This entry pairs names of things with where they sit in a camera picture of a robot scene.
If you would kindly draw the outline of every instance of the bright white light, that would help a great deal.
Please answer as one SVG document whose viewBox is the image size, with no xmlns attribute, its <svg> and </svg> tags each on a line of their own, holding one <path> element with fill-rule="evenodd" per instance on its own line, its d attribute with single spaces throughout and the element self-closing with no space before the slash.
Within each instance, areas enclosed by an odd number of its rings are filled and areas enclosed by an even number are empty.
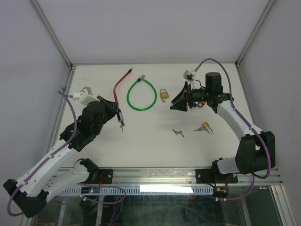
<svg viewBox="0 0 301 226">
<path fill-rule="evenodd" d="M 140 192 L 193 193 L 191 187 L 173 185 L 141 185 Z"/>
</svg>

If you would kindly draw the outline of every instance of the green cable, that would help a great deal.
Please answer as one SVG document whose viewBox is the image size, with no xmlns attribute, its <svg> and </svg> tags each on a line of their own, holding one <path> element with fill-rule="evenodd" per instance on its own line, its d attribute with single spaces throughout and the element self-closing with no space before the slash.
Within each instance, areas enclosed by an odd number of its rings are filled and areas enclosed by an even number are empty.
<svg viewBox="0 0 301 226">
<path fill-rule="evenodd" d="M 128 90 L 128 92 L 127 92 L 127 103 L 128 103 L 128 105 L 129 105 L 131 108 L 133 108 L 133 109 L 136 110 L 136 111 L 146 111 L 146 110 L 152 108 L 152 107 L 155 105 L 156 101 L 157 101 L 157 92 L 156 92 L 155 87 L 154 87 L 149 81 L 147 81 L 146 79 L 142 79 L 142 80 L 145 81 L 148 85 L 150 85 L 150 87 L 154 90 L 154 92 L 155 92 L 155 99 L 154 99 L 154 101 L 152 102 L 152 104 L 151 104 L 150 106 L 146 107 L 146 108 L 137 108 L 137 107 L 134 107 L 134 106 L 131 104 L 131 102 L 130 102 L 130 92 L 132 91 L 133 87 L 134 87 L 138 82 L 141 81 L 141 79 L 138 79 L 137 81 L 135 81 L 135 82 L 133 83 L 133 85 L 131 86 L 131 88 L 130 88 L 130 89 Z"/>
</svg>

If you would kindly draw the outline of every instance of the white tabletop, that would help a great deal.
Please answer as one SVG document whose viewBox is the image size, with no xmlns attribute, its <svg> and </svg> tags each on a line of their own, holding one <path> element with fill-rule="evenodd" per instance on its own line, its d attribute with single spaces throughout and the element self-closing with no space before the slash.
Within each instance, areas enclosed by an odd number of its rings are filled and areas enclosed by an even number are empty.
<svg viewBox="0 0 301 226">
<path fill-rule="evenodd" d="M 133 71 L 117 88 L 120 109 L 125 119 L 124 133 L 116 117 L 108 121 L 101 134 L 64 166 L 72 166 L 79 158 L 90 158 L 100 167 L 204 167 L 220 157 L 235 156 L 239 141 L 227 123 L 207 105 L 193 111 L 170 110 L 171 100 L 182 90 L 183 73 L 193 70 L 195 64 L 169 65 L 89 65 L 77 66 L 70 93 L 80 92 L 84 86 L 92 88 L 95 96 L 114 101 L 115 83 L 132 67 Z M 251 118 L 243 89 L 234 64 L 224 64 L 231 83 L 233 96 L 240 111 Z M 227 79 L 217 64 L 204 64 L 197 79 L 205 85 L 205 73 L 220 72 L 224 92 L 229 91 Z M 156 104 L 144 112 L 135 111 L 127 104 L 130 86 L 142 75 L 157 90 Z M 159 90 L 165 88 L 170 98 L 162 103 Z M 132 90 L 131 103 L 140 108 L 149 106 L 154 99 L 153 90 L 145 83 L 138 83 Z M 84 108 L 78 101 L 71 101 L 77 117 Z M 194 131 L 208 122 L 214 133 Z M 72 123 L 69 107 L 63 115 L 60 132 Z M 172 131 L 181 130 L 185 137 Z"/>
</svg>

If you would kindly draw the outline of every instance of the glass panel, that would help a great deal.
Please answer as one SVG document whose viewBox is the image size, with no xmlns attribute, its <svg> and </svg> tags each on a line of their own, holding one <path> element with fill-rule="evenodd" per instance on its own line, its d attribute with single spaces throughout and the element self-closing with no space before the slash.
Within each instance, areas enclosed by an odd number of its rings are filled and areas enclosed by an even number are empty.
<svg viewBox="0 0 301 226">
<path fill-rule="evenodd" d="M 248 187 L 230 187 L 230 196 Z M 89 196 L 114 202 L 120 196 Z M 128 195 L 118 204 L 96 204 L 80 197 L 60 196 L 38 215 L 37 226 L 281 226 L 268 188 L 255 187 L 238 201 L 194 195 Z"/>
</svg>

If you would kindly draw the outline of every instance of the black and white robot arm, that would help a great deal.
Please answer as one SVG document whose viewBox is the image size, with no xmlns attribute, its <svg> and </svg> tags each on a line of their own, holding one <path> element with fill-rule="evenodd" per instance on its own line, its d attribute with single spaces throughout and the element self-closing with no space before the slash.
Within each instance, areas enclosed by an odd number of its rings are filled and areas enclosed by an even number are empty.
<svg viewBox="0 0 301 226">
<path fill-rule="evenodd" d="M 236 156 L 212 162 L 211 170 L 207 175 L 201 175 L 209 183 L 223 183 L 229 174 L 255 173 L 275 167 L 275 137 L 271 132 L 264 132 L 261 128 L 237 113 L 234 99 L 229 93 L 223 93 L 222 79 L 219 73 L 206 74 L 206 87 L 193 89 L 185 82 L 182 91 L 172 100 L 171 110 L 187 111 L 188 107 L 196 107 L 198 102 L 207 102 L 213 111 L 221 116 L 231 127 L 239 139 Z"/>
<path fill-rule="evenodd" d="M 94 97 L 88 87 L 73 94 L 72 98 L 86 106 L 82 115 L 66 127 L 52 149 L 30 171 L 17 180 L 9 179 L 4 183 L 4 188 L 11 196 L 8 203 L 8 213 L 11 216 L 21 214 L 10 212 L 12 200 L 26 217 L 31 218 L 68 187 L 87 180 L 94 181 L 99 177 L 99 167 L 90 159 L 84 159 L 75 164 L 73 169 L 54 177 L 64 162 L 92 142 L 100 134 L 103 125 L 118 111 L 117 102 L 107 101 L 100 96 Z"/>
</svg>

